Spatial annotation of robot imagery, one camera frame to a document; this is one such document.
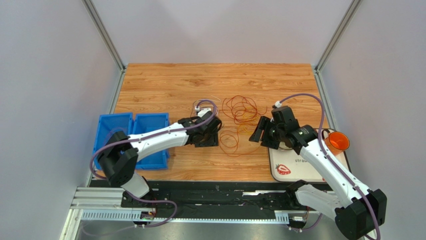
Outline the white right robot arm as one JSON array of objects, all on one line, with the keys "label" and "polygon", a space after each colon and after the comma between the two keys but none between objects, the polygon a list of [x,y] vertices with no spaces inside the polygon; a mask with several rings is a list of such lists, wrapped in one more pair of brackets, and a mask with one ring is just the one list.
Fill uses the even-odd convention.
[{"label": "white right robot arm", "polygon": [[306,206],[334,220],[348,240],[378,232],[386,219],[385,193],[371,190],[348,171],[325,145],[318,130],[310,125],[300,126],[289,106],[276,107],[271,115],[260,117],[249,141],[274,150],[285,144],[310,163],[334,191],[330,195],[298,180],[285,189],[288,205]]}]

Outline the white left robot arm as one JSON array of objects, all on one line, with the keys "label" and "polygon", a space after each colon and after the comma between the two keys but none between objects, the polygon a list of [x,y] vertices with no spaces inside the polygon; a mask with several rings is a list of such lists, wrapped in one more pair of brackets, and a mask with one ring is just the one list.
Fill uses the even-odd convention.
[{"label": "white left robot arm", "polygon": [[139,161],[174,147],[208,146],[209,140],[221,126],[220,118],[208,110],[147,133],[126,135],[123,131],[117,131],[92,158],[100,165],[110,187],[122,188],[141,198],[151,189],[146,179],[135,172]]}]

